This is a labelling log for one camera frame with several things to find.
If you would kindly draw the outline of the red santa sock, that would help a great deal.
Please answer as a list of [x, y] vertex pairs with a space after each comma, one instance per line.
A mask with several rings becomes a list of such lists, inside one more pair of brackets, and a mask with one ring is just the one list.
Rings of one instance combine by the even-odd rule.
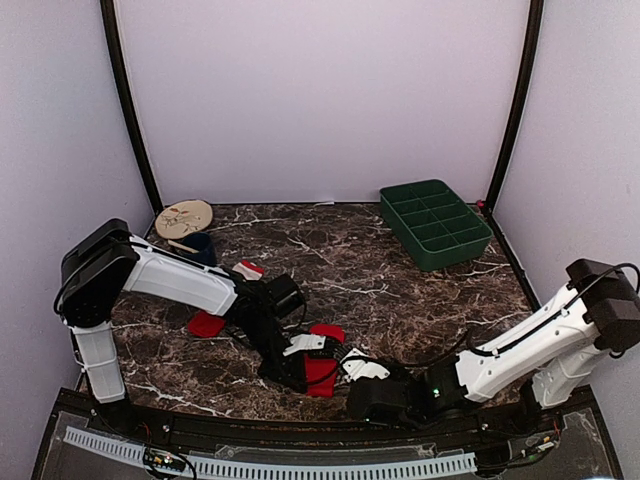
[[[330, 340], [336, 340], [338, 344], [345, 341], [345, 332], [340, 326], [329, 324], [314, 325], [310, 329], [311, 334], [327, 336]], [[306, 395], [309, 397], [331, 398], [334, 395], [334, 386], [337, 377], [337, 361], [331, 356], [319, 357], [315, 353], [305, 354], [305, 372], [308, 383]]]

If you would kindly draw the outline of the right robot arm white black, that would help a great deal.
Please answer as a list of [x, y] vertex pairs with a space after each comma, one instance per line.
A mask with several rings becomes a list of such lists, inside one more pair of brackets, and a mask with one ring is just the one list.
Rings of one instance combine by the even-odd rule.
[[350, 352], [341, 362], [353, 383], [348, 415], [424, 428], [473, 411], [523, 379], [510, 424], [521, 434], [534, 432], [604, 356], [619, 357], [638, 344], [639, 284], [628, 279], [628, 270], [639, 269], [574, 261], [566, 269], [568, 283], [527, 319], [480, 346], [468, 342], [417, 376]]

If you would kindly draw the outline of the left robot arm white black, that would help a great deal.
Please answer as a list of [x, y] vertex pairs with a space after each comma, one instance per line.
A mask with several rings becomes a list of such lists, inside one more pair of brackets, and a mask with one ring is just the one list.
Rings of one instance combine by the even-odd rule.
[[259, 353], [261, 376], [304, 393], [309, 384], [302, 352], [294, 352], [280, 322], [304, 298], [293, 279], [249, 280], [155, 247], [111, 219], [69, 251], [61, 264], [54, 311], [71, 330], [101, 417], [120, 436], [141, 427], [140, 412], [124, 399], [111, 312], [122, 292], [161, 297], [218, 316], [239, 328]]

